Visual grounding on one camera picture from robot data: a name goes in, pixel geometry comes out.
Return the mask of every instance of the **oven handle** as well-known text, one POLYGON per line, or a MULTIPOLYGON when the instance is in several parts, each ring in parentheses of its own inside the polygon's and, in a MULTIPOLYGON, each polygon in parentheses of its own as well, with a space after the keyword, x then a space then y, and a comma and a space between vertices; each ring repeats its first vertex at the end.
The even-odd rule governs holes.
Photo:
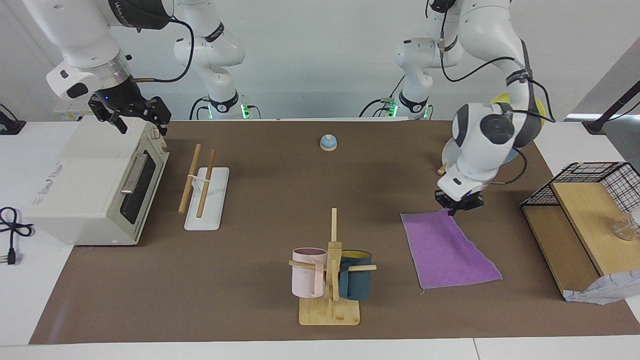
POLYGON ((145 168, 145 164, 147 163, 148 158, 149 154, 136 155, 136 160, 131 167, 131 171, 129 172, 127 180, 120 189, 120 193, 132 194, 133 191, 135 191, 136 186, 138 185, 138 180, 140 180, 140 175, 142 175, 142 170, 145 168))

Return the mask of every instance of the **glass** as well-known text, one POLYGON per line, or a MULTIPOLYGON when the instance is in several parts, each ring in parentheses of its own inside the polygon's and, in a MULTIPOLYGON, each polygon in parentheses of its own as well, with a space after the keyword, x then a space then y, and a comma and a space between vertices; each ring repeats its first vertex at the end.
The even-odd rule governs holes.
POLYGON ((613 223, 613 233, 622 240, 632 241, 640 238, 639 226, 632 213, 623 221, 613 223))

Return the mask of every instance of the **white table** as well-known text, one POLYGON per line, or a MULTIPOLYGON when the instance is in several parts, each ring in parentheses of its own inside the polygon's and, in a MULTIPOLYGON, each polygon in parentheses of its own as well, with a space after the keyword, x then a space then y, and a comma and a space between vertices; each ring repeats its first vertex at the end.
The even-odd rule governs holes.
MULTIPOLYGON (((75 122, 30 122, 19 136, 0 137, 0 205, 27 206, 42 187, 75 122)), ((604 136, 579 123, 547 124, 536 139, 554 174, 574 161, 622 161, 604 136)), ((0 234, 0 253, 8 235, 0 234)), ((44 232, 17 240, 18 266, 0 265, 0 359, 638 359, 640 336, 435 340, 269 341, 211 343, 106 343, 31 345, 29 339, 72 247, 44 232)), ((627 300, 640 319, 640 297, 627 300)))

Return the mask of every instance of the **purple towel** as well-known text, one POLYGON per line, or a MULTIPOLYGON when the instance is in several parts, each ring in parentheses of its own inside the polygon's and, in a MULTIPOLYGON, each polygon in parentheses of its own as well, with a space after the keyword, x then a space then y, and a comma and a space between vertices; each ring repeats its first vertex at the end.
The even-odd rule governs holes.
POLYGON ((446 209, 401 216, 421 288, 502 279, 495 265, 467 239, 446 209))

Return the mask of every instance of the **brown table mat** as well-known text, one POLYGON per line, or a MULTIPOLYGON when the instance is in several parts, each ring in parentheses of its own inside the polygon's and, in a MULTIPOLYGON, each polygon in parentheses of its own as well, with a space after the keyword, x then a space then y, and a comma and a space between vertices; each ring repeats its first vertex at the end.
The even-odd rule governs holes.
MULTIPOLYGON (((625 302, 563 300, 519 202, 551 174, 535 146, 521 180, 456 215, 504 280, 420 296, 400 213, 433 198, 450 122, 174 122, 171 156, 135 247, 73 249, 32 344, 640 334, 625 302), (319 139, 334 134, 338 148, 319 139), (177 213, 193 147, 230 168, 220 230, 187 232, 177 213), (346 249, 373 253, 372 296, 356 327, 302 327, 287 261, 325 247, 331 207, 346 249)), ((516 159, 497 179, 521 169, 516 159)))

